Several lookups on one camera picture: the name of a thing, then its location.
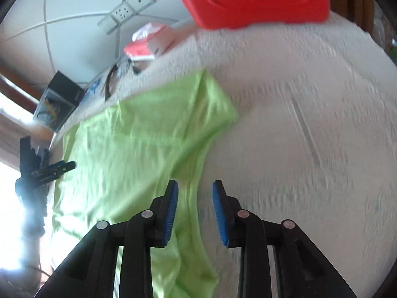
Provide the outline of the black gift bag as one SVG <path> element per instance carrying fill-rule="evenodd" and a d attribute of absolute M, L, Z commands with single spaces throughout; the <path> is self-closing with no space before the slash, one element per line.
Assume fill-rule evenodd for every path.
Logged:
<path fill-rule="evenodd" d="M 44 90 L 34 112 L 34 120 L 57 133 L 78 107 L 85 89 L 57 71 Z"/>

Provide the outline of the white lace tablecloth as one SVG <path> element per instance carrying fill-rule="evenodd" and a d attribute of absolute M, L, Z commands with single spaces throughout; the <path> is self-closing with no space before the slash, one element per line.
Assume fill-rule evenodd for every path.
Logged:
<path fill-rule="evenodd" d="M 219 239 L 211 200 L 221 180 L 265 220 L 293 219 L 358 297 L 372 297 L 396 260 L 396 65 L 371 36 L 339 15 L 320 25 L 185 27 L 111 98 L 85 101 L 52 145 L 119 101 L 197 71 L 209 72 L 237 109 L 214 141 L 198 186 L 200 235 L 218 283 L 237 295 L 236 250 Z"/>

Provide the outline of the lime green garment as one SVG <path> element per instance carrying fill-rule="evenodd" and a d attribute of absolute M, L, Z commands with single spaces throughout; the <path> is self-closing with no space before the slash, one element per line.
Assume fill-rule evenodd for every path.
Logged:
<path fill-rule="evenodd" d="M 63 157 L 77 166 L 55 184 L 53 265 L 98 221 L 128 221 L 176 180 L 172 237 L 151 251 L 154 295 L 211 297 L 218 276 L 202 243 L 197 194 L 213 141 L 237 117 L 216 79 L 197 71 L 73 126 L 62 140 Z"/>

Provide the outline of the pink tissue pack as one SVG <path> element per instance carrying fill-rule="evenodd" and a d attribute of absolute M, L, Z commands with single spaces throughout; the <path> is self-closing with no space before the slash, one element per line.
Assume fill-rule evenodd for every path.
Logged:
<path fill-rule="evenodd" d="M 123 51 L 132 61 L 150 61 L 162 56 L 175 39 L 176 31 L 171 26 L 150 22 L 132 35 Z"/>

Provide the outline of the white wall socket strip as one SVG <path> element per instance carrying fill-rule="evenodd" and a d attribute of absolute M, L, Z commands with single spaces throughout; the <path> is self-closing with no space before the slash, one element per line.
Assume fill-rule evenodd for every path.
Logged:
<path fill-rule="evenodd" d="M 109 35 L 155 2 L 156 0 L 125 0 L 105 15 L 97 25 Z"/>

